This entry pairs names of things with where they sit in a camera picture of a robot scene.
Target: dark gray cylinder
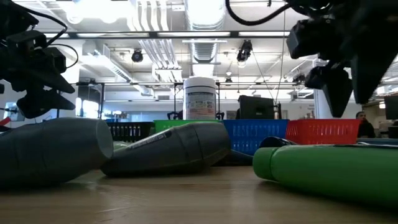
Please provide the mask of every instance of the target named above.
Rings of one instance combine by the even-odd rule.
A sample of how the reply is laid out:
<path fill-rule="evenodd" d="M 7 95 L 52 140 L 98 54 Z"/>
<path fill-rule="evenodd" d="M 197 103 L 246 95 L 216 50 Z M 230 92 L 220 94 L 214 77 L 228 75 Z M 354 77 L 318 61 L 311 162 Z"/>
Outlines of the dark gray cylinder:
<path fill-rule="evenodd" d="M 57 118 L 0 134 L 0 187 L 67 182 L 99 168 L 113 155 L 102 120 Z"/>
<path fill-rule="evenodd" d="M 198 172 L 230 152 L 221 123 L 190 123 L 115 150 L 101 170 L 109 176 Z"/>

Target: table surface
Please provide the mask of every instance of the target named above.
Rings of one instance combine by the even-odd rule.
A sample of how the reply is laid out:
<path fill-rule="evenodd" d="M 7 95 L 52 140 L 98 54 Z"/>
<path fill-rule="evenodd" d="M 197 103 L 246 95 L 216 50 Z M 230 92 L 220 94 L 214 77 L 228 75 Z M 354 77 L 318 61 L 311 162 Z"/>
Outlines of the table surface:
<path fill-rule="evenodd" d="M 291 192 L 252 167 L 192 176 L 110 179 L 90 172 L 59 187 L 0 193 L 0 223 L 398 223 L 398 215 Z"/>

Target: white pipe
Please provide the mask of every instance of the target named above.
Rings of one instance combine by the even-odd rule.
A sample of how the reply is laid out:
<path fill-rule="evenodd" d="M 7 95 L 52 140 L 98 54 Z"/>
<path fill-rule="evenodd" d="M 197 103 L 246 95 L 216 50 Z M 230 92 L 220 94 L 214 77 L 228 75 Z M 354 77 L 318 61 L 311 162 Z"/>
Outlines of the white pipe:
<path fill-rule="evenodd" d="M 148 25 L 148 20 L 147 20 L 147 2 L 146 1 L 141 1 L 141 25 L 144 28 L 145 31 L 150 31 L 149 25 Z M 162 62 L 162 65 L 164 68 L 167 68 L 167 63 L 163 58 L 163 53 L 158 49 L 156 41 L 155 40 L 150 40 L 148 41 L 150 48 L 155 52 L 155 57 L 157 57 L 160 62 Z"/>
<path fill-rule="evenodd" d="M 167 25 L 167 5 L 166 0 L 160 0 L 160 25 L 162 26 L 163 31 L 169 31 L 169 26 Z M 172 63 L 174 64 L 174 68 L 179 68 L 178 62 L 175 56 L 174 47 L 172 40 L 166 40 L 166 47 L 169 55 L 172 59 Z"/>
<path fill-rule="evenodd" d="M 151 14 L 150 14 L 150 25 L 152 26 L 152 28 L 154 29 L 154 31 L 160 31 L 159 29 L 159 25 L 157 23 L 157 4 L 156 4 L 156 0 L 149 0 L 150 2 L 150 8 L 151 8 Z M 169 64 L 167 66 L 167 68 L 173 68 L 173 61 L 170 58 L 170 53 L 165 45 L 164 40 L 157 40 L 157 42 L 160 44 L 160 48 L 164 51 L 167 60 L 169 61 Z"/>
<path fill-rule="evenodd" d="M 142 31 L 142 27 L 139 23 L 138 18 L 138 2 L 136 0 L 130 0 L 130 5 L 132 8 L 132 17 L 127 19 L 127 26 L 130 28 L 131 31 Z M 149 44 L 146 40 L 138 40 L 139 44 L 142 48 L 146 51 L 148 57 L 151 61 L 153 61 L 156 68 L 161 68 L 162 64 L 154 57 L 154 52 L 151 51 Z"/>

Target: plastic basket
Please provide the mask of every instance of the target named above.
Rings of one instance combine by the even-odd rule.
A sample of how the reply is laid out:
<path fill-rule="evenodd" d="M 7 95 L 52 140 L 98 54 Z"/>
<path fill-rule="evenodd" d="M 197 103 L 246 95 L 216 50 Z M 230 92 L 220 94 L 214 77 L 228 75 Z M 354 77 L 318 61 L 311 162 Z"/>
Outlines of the plastic basket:
<path fill-rule="evenodd" d="M 150 135 L 153 122 L 108 122 L 113 141 L 136 142 Z"/>
<path fill-rule="evenodd" d="M 232 150 L 254 155 L 264 138 L 269 136 L 285 138 L 288 120 L 252 119 L 223 122 L 231 139 Z"/>
<path fill-rule="evenodd" d="M 172 127 L 181 126 L 193 122 L 220 122 L 219 120 L 156 120 L 155 131 L 159 133 Z"/>
<path fill-rule="evenodd" d="M 355 144 L 358 119 L 303 119 L 289 121 L 286 139 L 297 144 Z"/>

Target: cylinder cap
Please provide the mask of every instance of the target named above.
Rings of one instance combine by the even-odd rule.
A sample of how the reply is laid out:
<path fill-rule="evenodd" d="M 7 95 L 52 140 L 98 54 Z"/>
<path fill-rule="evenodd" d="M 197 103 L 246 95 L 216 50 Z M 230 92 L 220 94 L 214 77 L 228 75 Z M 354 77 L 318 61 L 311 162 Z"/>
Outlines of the cylinder cap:
<path fill-rule="evenodd" d="M 278 149 L 278 147 L 264 147 L 256 151 L 253 157 L 253 169 L 258 177 L 275 180 L 271 172 L 271 157 Z"/>

